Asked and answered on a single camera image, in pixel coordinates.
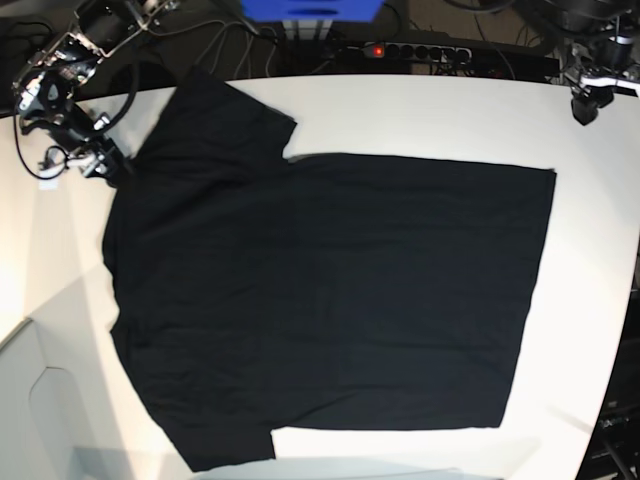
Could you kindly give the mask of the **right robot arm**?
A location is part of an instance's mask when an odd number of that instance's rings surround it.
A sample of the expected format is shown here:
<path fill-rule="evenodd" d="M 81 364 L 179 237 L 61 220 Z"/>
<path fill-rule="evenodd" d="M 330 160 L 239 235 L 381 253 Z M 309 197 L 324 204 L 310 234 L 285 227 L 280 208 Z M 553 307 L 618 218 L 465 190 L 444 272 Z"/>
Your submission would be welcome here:
<path fill-rule="evenodd" d="M 76 168 L 85 178 L 112 180 L 126 169 L 126 157 L 110 131 L 136 99 L 140 61 L 130 64 L 129 91 L 116 114 L 87 113 L 76 103 L 76 93 L 99 66 L 149 34 L 159 18 L 178 5 L 177 1 L 86 1 L 74 12 L 68 29 L 27 62 L 12 85 L 12 127 L 16 153 L 31 177 L 49 181 Z M 35 130 L 54 141 L 37 171 L 28 166 L 19 143 L 20 137 Z"/>

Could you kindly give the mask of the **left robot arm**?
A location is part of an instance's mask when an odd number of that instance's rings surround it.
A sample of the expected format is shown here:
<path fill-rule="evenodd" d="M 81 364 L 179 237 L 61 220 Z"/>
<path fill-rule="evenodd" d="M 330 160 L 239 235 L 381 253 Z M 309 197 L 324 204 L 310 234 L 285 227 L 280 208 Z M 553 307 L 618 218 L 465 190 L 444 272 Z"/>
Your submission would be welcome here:
<path fill-rule="evenodd" d="M 560 43 L 560 76 L 579 124 L 596 120 L 616 93 L 639 93 L 637 1 L 524 1 L 522 11 Z"/>

